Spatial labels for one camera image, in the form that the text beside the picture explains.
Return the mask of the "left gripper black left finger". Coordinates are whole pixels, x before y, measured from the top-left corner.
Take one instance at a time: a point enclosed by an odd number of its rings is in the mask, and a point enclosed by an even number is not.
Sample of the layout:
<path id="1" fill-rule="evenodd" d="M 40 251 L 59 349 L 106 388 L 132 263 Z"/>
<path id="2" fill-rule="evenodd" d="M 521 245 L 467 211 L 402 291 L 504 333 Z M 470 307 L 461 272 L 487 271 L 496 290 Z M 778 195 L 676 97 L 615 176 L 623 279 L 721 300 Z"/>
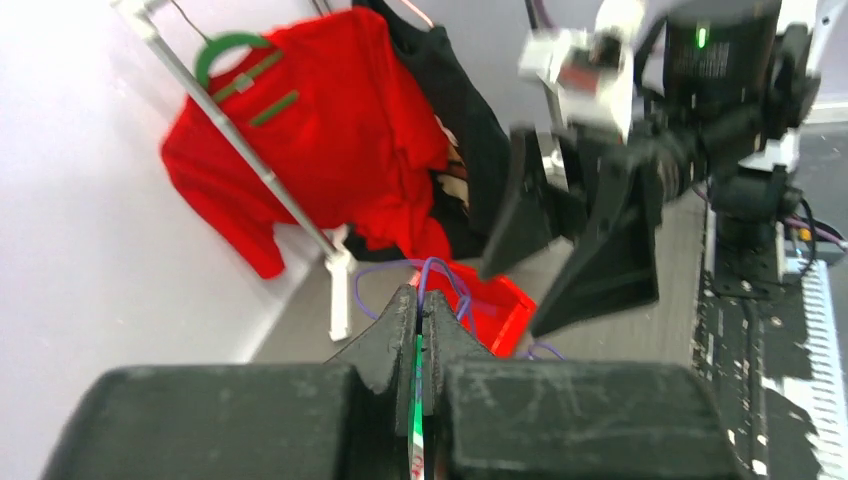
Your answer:
<path id="1" fill-rule="evenodd" d="M 406 479 L 417 295 L 323 363 L 135 366 L 103 374 L 47 479 Z"/>

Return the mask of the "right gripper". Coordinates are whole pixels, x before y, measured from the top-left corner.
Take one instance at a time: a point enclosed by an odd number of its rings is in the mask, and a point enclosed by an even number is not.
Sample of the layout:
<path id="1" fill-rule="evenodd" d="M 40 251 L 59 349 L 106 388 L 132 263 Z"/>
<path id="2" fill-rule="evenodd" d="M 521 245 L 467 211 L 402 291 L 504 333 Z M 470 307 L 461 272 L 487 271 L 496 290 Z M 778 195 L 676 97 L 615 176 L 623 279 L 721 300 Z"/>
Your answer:
<path id="1" fill-rule="evenodd" d="M 551 137 L 563 149 L 569 187 L 549 183 L 548 220 L 537 132 L 513 128 L 506 189 L 478 269 L 491 279 L 546 248 L 552 231 L 583 232 L 536 309 L 535 337 L 657 302 L 655 231 L 663 208 L 710 170 L 696 129 L 643 120 L 629 143 L 585 126 Z"/>

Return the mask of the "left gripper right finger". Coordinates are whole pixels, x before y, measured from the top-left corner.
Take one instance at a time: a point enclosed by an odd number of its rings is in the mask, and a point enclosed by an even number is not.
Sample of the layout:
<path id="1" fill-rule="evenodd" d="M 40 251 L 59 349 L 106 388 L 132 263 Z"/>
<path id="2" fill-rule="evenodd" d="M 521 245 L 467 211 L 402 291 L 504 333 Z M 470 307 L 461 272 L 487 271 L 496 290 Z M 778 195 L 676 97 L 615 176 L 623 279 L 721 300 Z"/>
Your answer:
<path id="1" fill-rule="evenodd" d="M 429 479 L 744 479 L 705 382 L 675 364 L 493 356 L 421 304 Z"/>

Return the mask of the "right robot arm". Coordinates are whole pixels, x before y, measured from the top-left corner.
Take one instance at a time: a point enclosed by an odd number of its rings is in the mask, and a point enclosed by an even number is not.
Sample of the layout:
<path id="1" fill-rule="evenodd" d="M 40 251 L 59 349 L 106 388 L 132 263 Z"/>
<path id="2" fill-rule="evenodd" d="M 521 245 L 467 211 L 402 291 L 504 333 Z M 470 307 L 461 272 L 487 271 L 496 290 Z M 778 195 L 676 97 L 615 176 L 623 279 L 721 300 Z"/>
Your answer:
<path id="1" fill-rule="evenodd" d="M 641 1 L 602 3 L 593 31 L 535 26 L 521 76 L 551 94 L 564 181 L 537 133 L 511 131 L 506 196 L 478 274 L 511 270 L 559 238 L 573 249 L 539 303 L 534 336 L 659 297 L 655 236 L 665 205 L 704 186 L 704 260 L 720 296 L 775 300 L 797 289 L 782 226 L 806 206 L 792 185 L 797 131 L 821 78 L 812 1 L 683 1 L 639 45 Z"/>

